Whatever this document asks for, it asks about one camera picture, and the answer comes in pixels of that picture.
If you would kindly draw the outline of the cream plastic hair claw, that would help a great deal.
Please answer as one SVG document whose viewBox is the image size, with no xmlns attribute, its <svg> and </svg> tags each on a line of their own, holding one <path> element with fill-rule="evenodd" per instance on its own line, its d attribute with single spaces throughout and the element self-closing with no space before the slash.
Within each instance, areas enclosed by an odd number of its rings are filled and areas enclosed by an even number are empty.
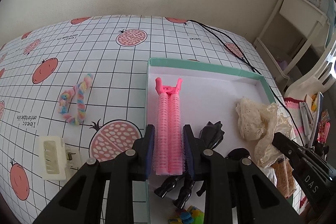
<svg viewBox="0 0 336 224">
<path fill-rule="evenodd" d="M 79 150 L 59 136 L 40 136 L 38 148 L 44 180 L 68 181 L 82 166 Z"/>
</svg>

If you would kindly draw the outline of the nail clipper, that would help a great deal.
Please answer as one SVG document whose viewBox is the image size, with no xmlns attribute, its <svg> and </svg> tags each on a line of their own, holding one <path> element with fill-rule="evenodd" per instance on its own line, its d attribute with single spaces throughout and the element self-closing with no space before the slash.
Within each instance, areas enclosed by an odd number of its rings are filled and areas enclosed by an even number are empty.
<svg viewBox="0 0 336 224">
<path fill-rule="evenodd" d="M 308 109 L 308 106 L 305 102 L 299 103 L 299 109 L 301 112 L 304 134 L 305 136 L 309 137 L 311 136 L 313 124 L 314 124 L 313 116 L 310 113 L 310 110 Z"/>
</svg>

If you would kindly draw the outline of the pink crochet mat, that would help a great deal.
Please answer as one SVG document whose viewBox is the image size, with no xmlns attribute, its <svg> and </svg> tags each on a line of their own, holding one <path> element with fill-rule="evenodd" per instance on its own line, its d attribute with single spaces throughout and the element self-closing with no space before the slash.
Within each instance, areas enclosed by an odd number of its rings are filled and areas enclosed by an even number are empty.
<svg viewBox="0 0 336 224">
<path fill-rule="evenodd" d="M 304 127 L 302 123 L 301 111 L 299 108 L 299 103 L 303 102 L 302 100 L 297 100 L 291 97 L 284 98 L 286 108 L 291 113 L 296 127 L 294 127 L 294 132 L 296 136 L 301 135 L 304 137 Z"/>
</svg>

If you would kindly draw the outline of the pink hair roller clip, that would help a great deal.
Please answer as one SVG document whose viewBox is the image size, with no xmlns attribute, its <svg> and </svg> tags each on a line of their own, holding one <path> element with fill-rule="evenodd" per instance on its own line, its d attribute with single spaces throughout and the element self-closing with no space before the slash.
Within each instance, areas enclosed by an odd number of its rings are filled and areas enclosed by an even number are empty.
<svg viewBox="0 0 336 224">
<path fill-rule="evenodd" d="M 178 176 L 185 170 L 184 143 L 179 92 L 182 79 L 175 86 L 155 79 L 158 94 L 157 127 L 154 137 L 154 170 L 157 176 Z"/>
</svg>

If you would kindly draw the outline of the pomegranate print grid bedsheet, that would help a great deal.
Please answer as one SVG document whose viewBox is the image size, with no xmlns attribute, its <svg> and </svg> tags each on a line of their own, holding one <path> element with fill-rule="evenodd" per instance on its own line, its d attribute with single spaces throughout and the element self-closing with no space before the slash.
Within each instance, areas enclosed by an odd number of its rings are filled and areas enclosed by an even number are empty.
<svg viewBox="0 0 336 224">
<path fill-rule="evenodd" d="M 196 60 L 275 80 L 246 39 L 189 20 L 113 15 L 77 18 L 1 45 L 1 195 L 20 223 L 32 223 L 59 191 L 39 173 L 38 138 L 60 135 L 87 157 L 93 121 L 143 128 L 151 57 Z"/>
</svg>

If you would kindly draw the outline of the colourful building block toy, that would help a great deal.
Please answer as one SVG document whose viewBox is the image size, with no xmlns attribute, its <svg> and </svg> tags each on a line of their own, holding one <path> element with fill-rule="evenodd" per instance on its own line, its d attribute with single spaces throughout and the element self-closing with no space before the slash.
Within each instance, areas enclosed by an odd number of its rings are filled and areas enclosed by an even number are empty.
<svg viewBox="0 0 336 224">
<path fill-rule="evenodd" d="M 172 217 L 167 220 L 168 224 L 204 224 L 205 214 L 195 206 L 187 209 L 177 209 Z"/>
</svg>

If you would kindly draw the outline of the black toy car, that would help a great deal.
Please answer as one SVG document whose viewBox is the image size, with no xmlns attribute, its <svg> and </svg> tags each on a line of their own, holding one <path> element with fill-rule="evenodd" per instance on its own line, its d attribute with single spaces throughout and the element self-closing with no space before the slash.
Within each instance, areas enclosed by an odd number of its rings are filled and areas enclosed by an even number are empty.
<svg viewBox="0 0 336 224">
<path fill-rule="evenodd" d="M 251 155 L 248 149 L 240 147 L 230 151 L 227 155 L 227 158 L 234 161 L 240 161 L 244 158 L 250 159 Z"/>
</svg>

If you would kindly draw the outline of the black action figure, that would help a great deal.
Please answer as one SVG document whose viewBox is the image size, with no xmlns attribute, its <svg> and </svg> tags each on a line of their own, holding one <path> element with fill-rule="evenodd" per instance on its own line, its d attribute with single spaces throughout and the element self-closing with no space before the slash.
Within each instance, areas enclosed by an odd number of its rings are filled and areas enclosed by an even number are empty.
<svg viewBox="0 0 336 224">
<path fill-rule="evenodd" d="M 181 175 L 173 175 L 167 177 L 160 187 L 154 190 L 154 194 L 160 198 L 164 198 L 183 180 L 183 186 L 179 190 L 178 198 L 173 200 L 173 205 L 177 209 L 183 209 L 193 193 L 195 182 L 199 178 L 204 178 L 202 172 L 205 170 L 201 167 L 201 153 L 205 149 L 215 149 L 224 139 L 223 124 L 218 121 L 216 123 L 208 122 L 201 129 L 198 138 L 194 137 L 193 131 L 189 124 L 183 126 L 184 137 L 184 156 L 185 171 Z"/>
</svg>

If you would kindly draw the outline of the cream lace cloth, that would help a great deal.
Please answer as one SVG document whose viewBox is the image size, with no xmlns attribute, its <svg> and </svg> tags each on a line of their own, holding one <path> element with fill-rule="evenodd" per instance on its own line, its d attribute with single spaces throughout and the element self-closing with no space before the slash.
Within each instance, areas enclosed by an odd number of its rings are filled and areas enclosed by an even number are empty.
<svg viewBox="0 0 336 224">
<path fill-rule="evenodd" d="M 280 132 L 291 139 L 292 125 L 278 110 L 276 103 L 258 103 L 241 98 L 236 105 L 238 129 L 246 141 L 256 141 L 254 158 L 261 168 L 271 166 L 282 155 L 272 144 L 275 133 Z"/>
</svg>

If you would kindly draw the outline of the orange snack packet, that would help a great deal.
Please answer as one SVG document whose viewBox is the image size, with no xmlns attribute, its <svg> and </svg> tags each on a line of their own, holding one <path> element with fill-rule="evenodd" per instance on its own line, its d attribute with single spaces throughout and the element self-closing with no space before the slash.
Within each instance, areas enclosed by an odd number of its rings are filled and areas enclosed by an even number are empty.
<svg viewBox="0 0 336 224">
<path fill-rule="evenodd" d="M 276 187 L 278 191 L 285 198 L 289 198 L 296 190 L 295 180 L 292 175 L 293 169 L 289 164 L 289 160 L 284 158 L 278 159 L 271 167 L 274 169 L 277 177 Z"/>
</svg>

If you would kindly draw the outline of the teal shallow box tray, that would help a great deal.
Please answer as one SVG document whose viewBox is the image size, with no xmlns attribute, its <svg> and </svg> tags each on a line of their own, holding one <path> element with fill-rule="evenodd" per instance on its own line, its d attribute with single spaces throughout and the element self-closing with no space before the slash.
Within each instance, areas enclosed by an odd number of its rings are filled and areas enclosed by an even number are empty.
<svg viewBox="0 0 336 224">
<path fill-rule="evenodd" d="M 149 124 L 157 122 L 158 94 L 155 79 L 161 78 L 164 85 L 174 86 L 182 79 L 180 92 L 181 122 L 189 124 L 194 137 L 208 122 L 220 121 L 224 139 L 213 151 L 223 157 L 235 148 L 252 152 L 254 142 L 245 141 L 238 132 L 236 104 L 243 97 L 259 103 L 272 103 L 274 97 L 264 77 L 252 72 L 180 59 L 151 58 L 147 65 L 146 119 Z M 205 213 L 205 194 L 193 194 L 189 203 Z"/>
</svg>

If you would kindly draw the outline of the white bedside shelf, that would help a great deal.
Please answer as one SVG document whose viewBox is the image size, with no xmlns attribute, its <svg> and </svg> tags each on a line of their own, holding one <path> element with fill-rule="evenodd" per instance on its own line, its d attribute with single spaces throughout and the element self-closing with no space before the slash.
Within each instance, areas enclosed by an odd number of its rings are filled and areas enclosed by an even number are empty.
<svg viewBox="0 0 336 224">
<path fill-rule="evenodd" d="M 278 0 L 253 46 L 285 97 L 304 100 L 335 83 L 335 36 L 307 0 Z"/>
</svg>

